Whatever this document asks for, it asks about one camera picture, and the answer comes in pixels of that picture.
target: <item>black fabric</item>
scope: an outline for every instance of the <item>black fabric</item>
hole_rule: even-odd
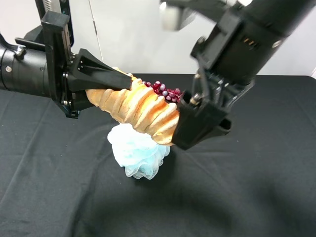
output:
[[[190,88],[189,75],[141,75]],[[127,178],[98,108],[0,91],[1,237],[316,236],[316,80],[260,76],[233,131]]]

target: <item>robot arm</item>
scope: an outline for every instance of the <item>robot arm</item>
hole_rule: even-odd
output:
[[[41,26],[23,39],[16,38],[23,46],[10,45],[0,35],[0,89],[50,97],[67,117],[77,118],[92,106],[85,90],[129,89],[131,79],[85,49],[71,53],[69,3],[52,2],[36,0]],[[255,75],[315,2],[163,0],[160,9],[169,29],[185,26],[191,11],[217,22],[210,36],[201,37],[191,52],[199,70],[192,91],[186,91],[178,104],[180,118],[172,142],[188,149],[206,138],[227,134],[231,106],[253,86]]]

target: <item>bread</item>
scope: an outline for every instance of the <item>bread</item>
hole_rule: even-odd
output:
[[[179,120],[177,105],[166,103],[163,96],[146,87],[141,79],[129,76],[133,80],[131,90],[87,90],[89,101],[118,122],[130,123],[136,131],[148,133],[158,144],[171,146]]]

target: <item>toy croissant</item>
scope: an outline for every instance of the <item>toy croissant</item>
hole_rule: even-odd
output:
[[[116,121],[130,123],[136,131],[148,133],[158,144],[173,145],[171,140],[179,120],[177,105],[168,104],[164,96],[158,96],[141,79],[127,75],[132,78],[131,90],[87,90],[90,103],[110,113]]]

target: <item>red grapes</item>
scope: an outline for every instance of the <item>red grapes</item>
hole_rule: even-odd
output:
[[[183,92],[181,92],[179,88],[175,88],[174,90],[166,88],[166,85],[162,84],[160,81],[156,81],[154,84],[151,84],[147,81],[143,81],[143,84],[147,87],[153,88],[154,92],[157,95],[164,96],[168,102],[179,103],[180,97],[183,94]]]

